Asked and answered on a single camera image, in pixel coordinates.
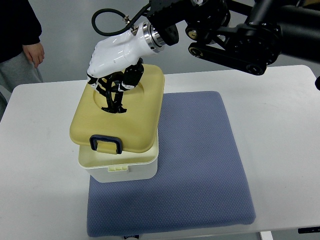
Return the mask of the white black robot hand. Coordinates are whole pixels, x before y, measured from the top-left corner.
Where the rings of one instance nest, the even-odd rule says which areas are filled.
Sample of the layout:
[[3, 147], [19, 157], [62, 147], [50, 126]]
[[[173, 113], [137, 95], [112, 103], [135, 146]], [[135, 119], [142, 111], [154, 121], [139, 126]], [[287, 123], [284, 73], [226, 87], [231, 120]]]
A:
[[88, 84], [100, 93], [99, 79], [124, 71], [115, 90], [134, 89], [144, 72], [141, 58], [160, 53], [164, 45], [165, 41], [149, 22], [140, 23], [136, 32], [127, 30], [98, 42], [87, 70]]

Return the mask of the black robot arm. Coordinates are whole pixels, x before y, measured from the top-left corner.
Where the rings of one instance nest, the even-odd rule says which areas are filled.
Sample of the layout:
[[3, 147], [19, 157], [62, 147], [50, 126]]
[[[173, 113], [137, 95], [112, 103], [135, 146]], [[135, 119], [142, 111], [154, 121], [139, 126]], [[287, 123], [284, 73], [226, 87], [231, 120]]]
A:
[[164, 43], [185, 21], [196, 58], [260, 76], [279, 55], [320, 60], [320, 4], [306, 0], [151, 0], [146, 18]]

